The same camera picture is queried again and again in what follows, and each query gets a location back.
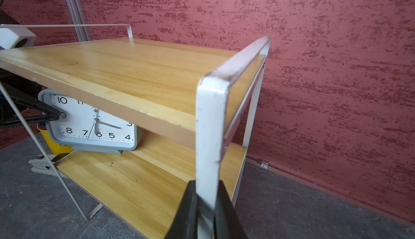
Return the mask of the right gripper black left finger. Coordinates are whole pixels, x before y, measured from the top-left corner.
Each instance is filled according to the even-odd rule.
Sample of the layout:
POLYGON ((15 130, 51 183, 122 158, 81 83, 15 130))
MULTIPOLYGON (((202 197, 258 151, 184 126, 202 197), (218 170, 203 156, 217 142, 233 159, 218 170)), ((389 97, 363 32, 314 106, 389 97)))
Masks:
POLYGON ((198 227, 196 181, 188 182, 177 213, 165 239, 196 239, 198 227))

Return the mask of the grey rectangular alarm clock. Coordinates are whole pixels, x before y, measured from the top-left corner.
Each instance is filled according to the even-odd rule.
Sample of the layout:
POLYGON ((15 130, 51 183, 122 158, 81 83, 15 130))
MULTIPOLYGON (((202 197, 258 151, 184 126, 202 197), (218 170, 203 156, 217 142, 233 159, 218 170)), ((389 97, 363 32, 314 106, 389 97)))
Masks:
POLYGON ((62 93, 45 89, 38 99, 59 111, 46 123, 50 138, 72 150, 122 154, 136 149, 144 129, 62 93))

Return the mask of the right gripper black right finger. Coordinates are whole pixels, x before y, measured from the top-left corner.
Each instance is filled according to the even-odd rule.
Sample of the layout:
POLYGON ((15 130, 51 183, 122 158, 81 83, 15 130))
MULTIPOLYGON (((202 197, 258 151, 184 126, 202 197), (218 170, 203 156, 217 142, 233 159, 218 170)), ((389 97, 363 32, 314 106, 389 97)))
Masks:
POLYGON ((214 235, 215 239, 247 239, 222 180, 215 206, 214 235))

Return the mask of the wooden two-tier white-framed shelf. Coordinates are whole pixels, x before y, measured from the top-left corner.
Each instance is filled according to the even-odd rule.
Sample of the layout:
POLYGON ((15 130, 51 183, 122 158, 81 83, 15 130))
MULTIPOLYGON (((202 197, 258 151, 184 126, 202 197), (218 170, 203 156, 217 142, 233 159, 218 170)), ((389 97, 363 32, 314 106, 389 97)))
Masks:
POLYGON ((215 239, 219 181, 235 207, 271 45, 241 51, 127 38, 1 51, 1 69, 144 129, 122 154, 52 165, 148 239, 165 238, 196 181, 197 239, 215 239))

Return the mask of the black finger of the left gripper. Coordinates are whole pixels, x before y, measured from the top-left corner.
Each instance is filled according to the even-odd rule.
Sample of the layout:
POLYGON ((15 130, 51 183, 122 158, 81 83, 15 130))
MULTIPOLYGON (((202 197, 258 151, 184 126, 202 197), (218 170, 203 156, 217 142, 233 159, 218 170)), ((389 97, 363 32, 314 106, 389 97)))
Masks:
POLYGON ((39 122, 56 121, 60 118, 60 111, 45 102, 42 102, 29 94, 1 82, 5 92, 1 92, 1 128, 15 127, 22 124, 10 103, 7 101, 5 93, 9 95, 11 101, 17 107, 19 113, 25 110, 32 110, 33 113, 23 113, 23 118, 28 124, 39 122))

